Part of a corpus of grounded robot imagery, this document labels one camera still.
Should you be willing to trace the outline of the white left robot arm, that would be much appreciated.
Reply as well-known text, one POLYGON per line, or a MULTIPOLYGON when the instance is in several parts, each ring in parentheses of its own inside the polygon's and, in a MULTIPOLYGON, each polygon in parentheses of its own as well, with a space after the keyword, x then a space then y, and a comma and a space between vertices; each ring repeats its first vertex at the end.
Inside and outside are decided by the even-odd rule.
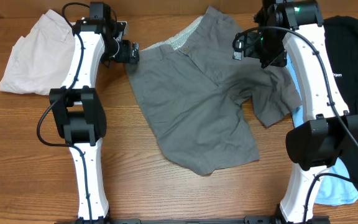
POLYGON ((79 195, 76 223, 112 223, 104 192, 101 146, 107 131, 106 114, 96 92, 101 63, 136 64, 138 43, 125 40, 127 22, 103 2, 87 5, 89 16, 71 26, 75 49, 67 77, 49 93, 50 106, 62 147, 75 164, 79 195))

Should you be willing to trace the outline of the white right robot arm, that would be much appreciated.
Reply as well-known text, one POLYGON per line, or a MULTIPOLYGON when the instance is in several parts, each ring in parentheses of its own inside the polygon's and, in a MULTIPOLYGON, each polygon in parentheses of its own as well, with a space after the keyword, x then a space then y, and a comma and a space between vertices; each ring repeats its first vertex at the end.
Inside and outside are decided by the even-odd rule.
POLYGON ((336 85, 326 51, 323 17, 316 1, 264 1, 257 27, 238 34, 236 51, 260 60, 262 68, 291 61, 300 89, 303 123, 288 132, 293 165, 275 215, 246 217, 246 223, 328 223, 313 214, 315 198, 338 157, 358 132, 336 85))

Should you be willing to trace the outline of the grey shorts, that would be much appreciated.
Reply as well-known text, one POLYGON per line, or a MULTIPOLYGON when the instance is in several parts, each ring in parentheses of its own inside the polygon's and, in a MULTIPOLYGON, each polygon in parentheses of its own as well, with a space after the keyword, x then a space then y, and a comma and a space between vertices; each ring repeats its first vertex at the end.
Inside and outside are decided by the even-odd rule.
POLYGON ((163 155, 199 175, 259 159, 242 105, 264 126, 299 107, 285 67, 234 60, 235 20, 213 7, 176 36, 151 45, 126 72, 163 155))

